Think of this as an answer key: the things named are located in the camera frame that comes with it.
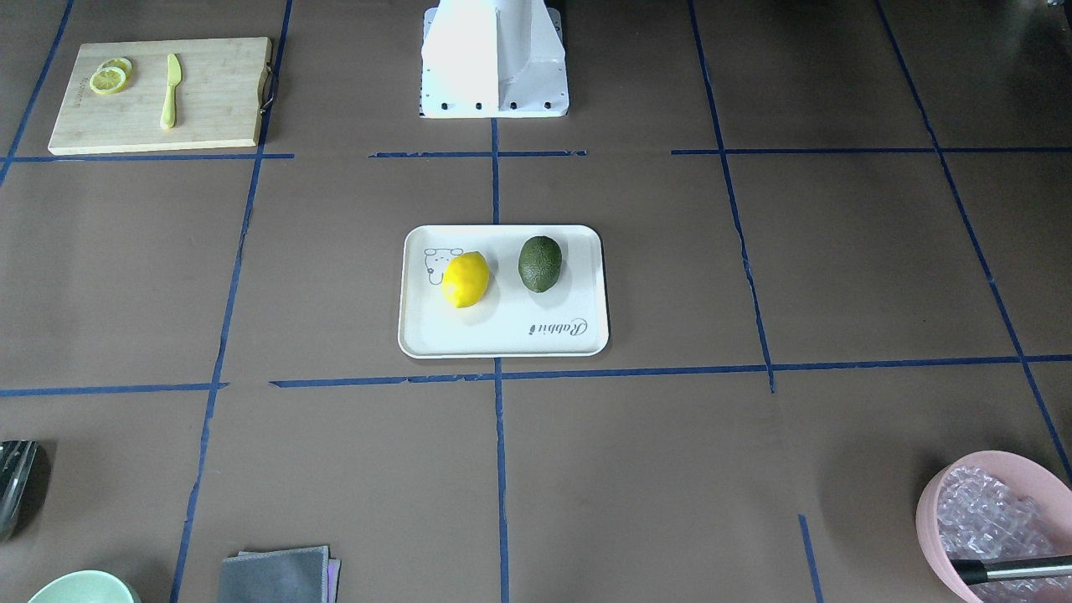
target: clear plastic ice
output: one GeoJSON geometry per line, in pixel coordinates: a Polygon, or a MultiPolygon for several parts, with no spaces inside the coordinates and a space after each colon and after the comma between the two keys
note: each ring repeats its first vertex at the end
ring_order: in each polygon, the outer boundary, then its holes
{"type": "MultiPolygon", "coordinates": [[[[957,467],[938,496],[938,534],[950,559],[1017,559],[1057,555],[1039,504],[978,467],[957,467]]],[[[969,587],[986,603],[1033,603],[1040,591],[1067,590],[1072,577],[1006,580],[969,587]]]]}

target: cutting board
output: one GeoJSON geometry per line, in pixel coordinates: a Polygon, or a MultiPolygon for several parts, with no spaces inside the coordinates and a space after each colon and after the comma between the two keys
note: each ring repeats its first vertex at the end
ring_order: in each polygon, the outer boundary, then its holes
{"type": "Polygon", "coordinates": [[[83,44],[48,143],[53,155],[253,147],[260,132],[262,89],[268,77],[267,38],[83,44]],[[160,127],[167,55],[182,67],[175,90],[175,127],[160,127]],[[90,90],[104,61],[133,63],[126,87],[90,90]]]}

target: avocado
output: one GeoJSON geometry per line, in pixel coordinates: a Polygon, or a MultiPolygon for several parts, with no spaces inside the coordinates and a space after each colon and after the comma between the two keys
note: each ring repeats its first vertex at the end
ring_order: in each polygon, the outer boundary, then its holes
{"type": "Polygon", "coordinates": [[[551,289],[562,274],[562,248],[551,237],[526,240],[518,258],[518,274],[530,291],[544,293],[551,289]]]}

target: lemon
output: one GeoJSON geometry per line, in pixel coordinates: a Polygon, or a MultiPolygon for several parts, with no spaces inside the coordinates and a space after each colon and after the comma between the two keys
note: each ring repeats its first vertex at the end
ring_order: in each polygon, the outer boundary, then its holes
{"type": "Polygon", "coordinates": [[[111,94],[126,85],[126,73],[118,67],[106,67],[89,78],[89,89],[98,94],[111,94]]]}
{"type": "Polygon", "coordinates": [[[491,280],[488,262],[477,251],[462,253],[443,273],[443,295],[455,308],[467,308],[483,297],[491,280]]]}
{"type": "Polygon", "coordinates": [[[96,68],[96,71],[101,71],[106,67],[118,67],[119,69],[123,70],[123,73],[126,74],[126,77],[131,76],[131,71],[134,69],[133,63],[131,63],[130,59],[128,59],[126,57],[116,57],[114,59],[108,59],[103,63],[101,63],[101,67],[96,68]]]}

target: green knife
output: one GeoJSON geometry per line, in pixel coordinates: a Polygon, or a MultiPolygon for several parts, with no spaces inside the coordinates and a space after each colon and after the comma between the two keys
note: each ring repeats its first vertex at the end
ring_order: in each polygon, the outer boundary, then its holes
{"type": "Polygon", "coordinates": [[[182,82],[179,58],[167,55],[167,92],[164,93],[164,112],[160,114],[160,127],[167,130],[175,126],[175,87],[182,82]]]}

